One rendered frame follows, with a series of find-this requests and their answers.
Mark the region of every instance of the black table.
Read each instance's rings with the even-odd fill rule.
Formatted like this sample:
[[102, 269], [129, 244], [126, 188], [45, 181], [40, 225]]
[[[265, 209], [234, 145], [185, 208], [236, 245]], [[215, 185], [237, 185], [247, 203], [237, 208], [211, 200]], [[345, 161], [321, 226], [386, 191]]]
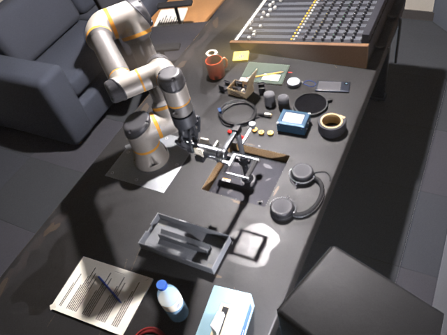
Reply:
[[[219, 54], [230, 59], [233, 51], [228, 41], [234, 38], [257, 5], [257, 0], [225, 1], [175, 63], [184, 72], [193, 106], [202, 118], [201, 135], [218, 139], [221, 143], [228, 138], [228, 134], [217, 119], [217, 108], [229, 101], [230, 97], [219, 93], [217, 84], [206, 79], [205, 52], [218, 49]], [[296, 285], [307, 251], [388, 55], [396, 26], [397, 19], [391, 20], [384, 30], [383, 48], [373, 54], [372, 68], [367, 70], [300, 61], [288, 58], [288, 55], [284, 58], [251, 55], [251, 61], [290, 64], [293, 75], [303, 80], [351, 82], [349, 94], [322, 94], [333, 99], [328, 111], [347, 118], [348, 133], [342, 139], [323, 139], [317, 129], [318, 118], [312, 119], [307, 137], [278, 135], [276, 120], [279, 111], [276, 109], [272, 119], [257, 120], [259, 128], [274, 129], [275, 135], [261, 137], [253, 134], [247, 141], [255, 147], [290, 156], [275, 189], [275, 196], [290, 196], [298, 204], [299, 210], [307, 208], [316, 199], [318, 186], [294, 190], [288, 180], [288, 169], [297, 163], [308, 163], [315, 171], [330, 174], [331, 181], [320, 174], [326, 188], [326, 199], [316, 214], [305, 220], [279, 225], [270, 218], [268, 206], [247, 204], [238, 213], [239, 202], [201, 189], [215, 166], [214, 161], [199, 163], [189, 160], [164, 194], [118, 182], [105, 174], [127, 144], [123, 132], [119, 132], [1, 277], [0, 334], [100, 334], [100, 329], [49, 310], [49, 305], [82, 256], [136, 271], [155, 280], [164, 278], [180, 289], [189, 305], [187, 321], [173, 324], [158, 306], [153, 284], [126, 334], [135, 334], [143, 327], [157, 326], [166, 335], [194, 335], [213, 285], [250, 292], [256, 307], [248, 334], [275, 334], [277, 308]], [[244, 67], [245, 64], [230, 62], [225, 79], [238, 78]], [[291, 101], [301, 94], [314, 91], [309, 87], [292, 91], [285, 84], [267, 85], [267, 89], [273, 89], [276, 95], [289, 94]], [[258, 108], [263, 111], [263, 99], [258, 103]], [[280, 243], [263, 267], [246, 267], [226, 258], [217, 275], [211, 276], [140, 250], [138, 240], [157, 212], [203, 227], [212, 225], [221, 232], [235, 217], [237, 220], [233, 222], [233, 230], [240, 230], [252, 223], [264, 223], [279, 235]]]

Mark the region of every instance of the pen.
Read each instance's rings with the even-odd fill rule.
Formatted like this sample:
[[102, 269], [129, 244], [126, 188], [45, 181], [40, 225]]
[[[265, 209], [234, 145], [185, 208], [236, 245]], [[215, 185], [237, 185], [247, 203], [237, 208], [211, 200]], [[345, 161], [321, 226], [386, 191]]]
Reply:
[[284, 73], [284, 71], [277, 71], [277, 72], [270, 72], [270, 73], [263, 73], [262, 75], [256, 75], [255, 78], [263, 77], [264, 75], [277, 75], [279, 73]]
[[115, 293], [113, 293], [113, 291], [109, 288], [109, 285], [107, 285], [107, 284], [105, 283], [105, 281], [103, 281], [103, 279], [102, 279], [100, 276], [98, 276], [98, 278], [99, 278], [99, 280], [102, 282], [102, 284], [104, 284], [104, 286], [110, 291], [110, 293], [112, 293], [113, 297], [115, 297], [115, 299], [118, 300], [119, 303], [121, 303], [121, 300], [119, 300], [119, 298], [117, 297], [117, 295], [116, 295]]

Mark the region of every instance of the tile floor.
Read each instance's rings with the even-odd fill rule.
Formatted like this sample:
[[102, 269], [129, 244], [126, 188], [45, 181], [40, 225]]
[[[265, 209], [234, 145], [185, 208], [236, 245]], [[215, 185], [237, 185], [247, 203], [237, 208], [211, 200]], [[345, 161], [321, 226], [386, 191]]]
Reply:
[[[367, 107], [305, 264], [310, 269], [329, 246], [338, 246], [444, 313], [446, 55], [446, 31], [403, 19], [388, 97]], [[139, 101], [113, 106], [77, 147], [0, 128], [0, 275]]]

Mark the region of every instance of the water bottle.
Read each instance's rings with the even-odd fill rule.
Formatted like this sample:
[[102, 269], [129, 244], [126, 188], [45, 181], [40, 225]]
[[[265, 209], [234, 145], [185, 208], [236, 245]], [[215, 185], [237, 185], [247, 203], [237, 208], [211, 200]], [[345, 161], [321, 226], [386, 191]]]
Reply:
[[156, 293], [156, 297], [169, 318], [174, 322], [185, 321], [188, 317], [189, 309], [179, 290], [163, 279], [156, 282], [156, 288], [159, 290]]

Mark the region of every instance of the red cable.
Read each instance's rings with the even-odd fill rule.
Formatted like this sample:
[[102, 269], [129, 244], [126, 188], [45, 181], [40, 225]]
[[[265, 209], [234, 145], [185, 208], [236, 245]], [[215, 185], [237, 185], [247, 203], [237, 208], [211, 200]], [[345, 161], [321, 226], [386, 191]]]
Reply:
[[143, 328], [136, 335], [148, 335], [148, 334], [165, 335], [157, 327], [146, 327], [146, 328]]

